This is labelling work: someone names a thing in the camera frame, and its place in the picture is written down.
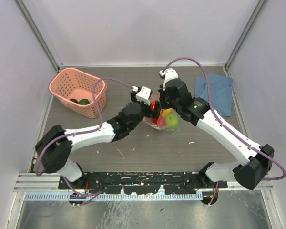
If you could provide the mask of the green toy apple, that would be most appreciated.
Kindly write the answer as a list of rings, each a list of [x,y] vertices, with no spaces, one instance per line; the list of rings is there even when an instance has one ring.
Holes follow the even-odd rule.
[[[168,114],[165,118],[165,125],[168,129],[175,129],[179,125],[179,119],[174,114]]]

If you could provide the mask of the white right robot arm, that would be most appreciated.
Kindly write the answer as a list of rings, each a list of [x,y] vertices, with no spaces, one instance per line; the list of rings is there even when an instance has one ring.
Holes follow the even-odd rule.
[[[237,181],[246,189],[253,190],[272,167],[274,149],[248,139],[227,123],[209,103],[194,98],[186,83],[175,78],[165,80],[158,90],[162,108],[174,109],[180,117],[210,134],[237,160],[236,163],[211,163],[199,176],[200,184],[212,187],[217,181]]]

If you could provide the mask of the yellow toy lemon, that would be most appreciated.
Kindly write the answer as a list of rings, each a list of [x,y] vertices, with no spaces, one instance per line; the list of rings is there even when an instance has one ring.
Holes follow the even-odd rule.
[[[170,114],[171,110],[172,110],[171,108],[169,108],[169,109],[162,109],[160,111],[159,119],[165,119],[165,117]]]

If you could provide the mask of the red toy pepper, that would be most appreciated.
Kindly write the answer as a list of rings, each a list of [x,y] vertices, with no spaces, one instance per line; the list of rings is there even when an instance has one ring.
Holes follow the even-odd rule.
[[[156,124],[157,127],[165,127],[165,119],[152,118],[152,123]]]

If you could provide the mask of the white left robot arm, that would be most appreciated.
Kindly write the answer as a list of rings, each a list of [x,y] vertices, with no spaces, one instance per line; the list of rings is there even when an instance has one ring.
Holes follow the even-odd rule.
[[[100,125],[77,130],[53,126],[35,146],[38,154],[36,174],[58,173],[75,189],[84,187],[86,175],[78,163],[69,159],[70,154],[94,144],[119,141],[127,137],[145,117],[158,118],[160,110],[159,101],[144,103],[131,93],[131,102],[117,116]]]

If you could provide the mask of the red toy apple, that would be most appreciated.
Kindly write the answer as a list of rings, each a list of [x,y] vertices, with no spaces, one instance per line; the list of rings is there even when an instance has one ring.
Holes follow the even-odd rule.
[[[153,111],[156,109],[156,101],[151,101],[150,108]]]

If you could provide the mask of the clear zip top bag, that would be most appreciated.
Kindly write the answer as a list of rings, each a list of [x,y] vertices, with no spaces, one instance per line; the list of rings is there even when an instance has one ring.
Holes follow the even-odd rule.
[[[156,130],[162,131],[178,131],[179,128],[179,115],[172,108],[160,109],[157,118],[145,117],[143,122]]]

